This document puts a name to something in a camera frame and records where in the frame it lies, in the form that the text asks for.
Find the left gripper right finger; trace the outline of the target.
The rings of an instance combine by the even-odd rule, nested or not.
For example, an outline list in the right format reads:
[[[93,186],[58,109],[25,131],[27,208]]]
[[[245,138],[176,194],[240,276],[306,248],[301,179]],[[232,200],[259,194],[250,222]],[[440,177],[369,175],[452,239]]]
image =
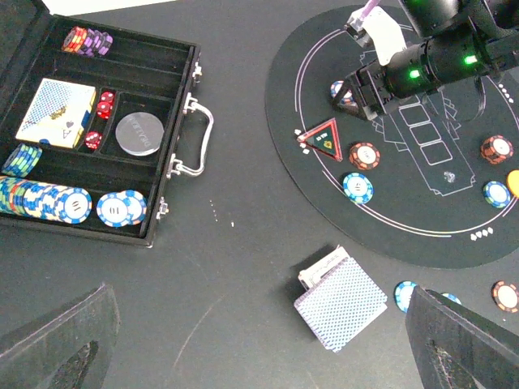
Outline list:
[[[518,336],[416,286],[405,326],[425,388],[517,388]]]

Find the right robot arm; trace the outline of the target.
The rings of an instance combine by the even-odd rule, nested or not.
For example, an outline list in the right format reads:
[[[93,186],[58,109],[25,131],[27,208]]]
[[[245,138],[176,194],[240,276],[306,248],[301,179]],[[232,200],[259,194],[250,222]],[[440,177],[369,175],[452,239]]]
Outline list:
[[[413,96],[438,92],[471,78],[486,97],[482,78],[499,78],[518,65],[516,1],[402,1],[420,42],[407,45],[400,27],[377,1],[353,11],[345,31],[376,58],[347,75],[332,105],[365,121],[395,111]]]

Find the triangular all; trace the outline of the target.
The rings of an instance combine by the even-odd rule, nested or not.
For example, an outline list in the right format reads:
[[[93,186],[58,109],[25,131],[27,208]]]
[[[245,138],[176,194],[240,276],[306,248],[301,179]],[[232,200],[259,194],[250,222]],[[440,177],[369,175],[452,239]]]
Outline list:
[[[297,141],[320,152],[336,162],[343,161],[337,121],[335,118],[321,122],[297,137]]]

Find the single green poker chip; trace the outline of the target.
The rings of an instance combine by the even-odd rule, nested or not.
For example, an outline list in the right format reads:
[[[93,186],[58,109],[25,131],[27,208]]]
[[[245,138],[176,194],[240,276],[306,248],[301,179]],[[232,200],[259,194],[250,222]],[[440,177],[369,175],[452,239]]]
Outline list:
[[[397,307],[406,313],[409,309],[410,299],[417,284],[410,280],[401,281],[394,289],[394,300]]]

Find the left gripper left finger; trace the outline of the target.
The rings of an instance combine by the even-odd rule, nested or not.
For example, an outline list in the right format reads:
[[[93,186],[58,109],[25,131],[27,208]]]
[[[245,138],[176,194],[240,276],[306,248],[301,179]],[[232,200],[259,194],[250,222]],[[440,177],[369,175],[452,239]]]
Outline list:
[[[1,387],[101,388],[120,327],[101,284],[1,337]]]

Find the orange round button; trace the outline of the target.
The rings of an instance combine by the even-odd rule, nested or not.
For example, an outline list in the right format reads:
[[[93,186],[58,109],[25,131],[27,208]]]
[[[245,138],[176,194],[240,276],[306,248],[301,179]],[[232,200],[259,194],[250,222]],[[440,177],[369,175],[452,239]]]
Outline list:
[[[511,195],[519,198],[519,169],[514,169],[508,173],[506,184]]]

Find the brown poker chip stack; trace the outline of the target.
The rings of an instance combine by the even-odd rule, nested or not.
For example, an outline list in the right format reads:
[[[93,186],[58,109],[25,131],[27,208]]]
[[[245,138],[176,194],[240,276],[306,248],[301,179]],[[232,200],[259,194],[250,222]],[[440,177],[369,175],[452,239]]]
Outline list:
[[[499,280],[491,289],[494,303],[504,312],[518,312],[518,289],[515,284]]]

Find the chips row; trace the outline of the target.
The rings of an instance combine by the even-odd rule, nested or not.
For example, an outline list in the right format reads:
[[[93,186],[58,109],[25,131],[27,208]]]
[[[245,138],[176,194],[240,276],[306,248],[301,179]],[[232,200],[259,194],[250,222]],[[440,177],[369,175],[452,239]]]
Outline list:
[[[91,195],[83,188],[1,176],[1,213],[80,224],[91,210]]]

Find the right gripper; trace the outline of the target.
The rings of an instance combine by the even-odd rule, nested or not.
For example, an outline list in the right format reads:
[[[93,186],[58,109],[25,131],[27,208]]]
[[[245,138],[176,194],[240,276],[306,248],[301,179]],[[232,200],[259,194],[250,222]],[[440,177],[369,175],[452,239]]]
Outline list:
[[[364,121],[392,113],[396,97],[385,83],[380,64],[369,64],[350,73],[332,100],[332,107]]]

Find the blue patterned card deck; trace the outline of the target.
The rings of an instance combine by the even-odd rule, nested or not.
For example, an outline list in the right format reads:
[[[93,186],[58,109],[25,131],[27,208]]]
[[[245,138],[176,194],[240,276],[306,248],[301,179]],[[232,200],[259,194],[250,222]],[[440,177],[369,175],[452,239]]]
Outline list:
[[[387,309],[388,296],[355,259],[339,262],[294,308],[327,350],[341,351]]]

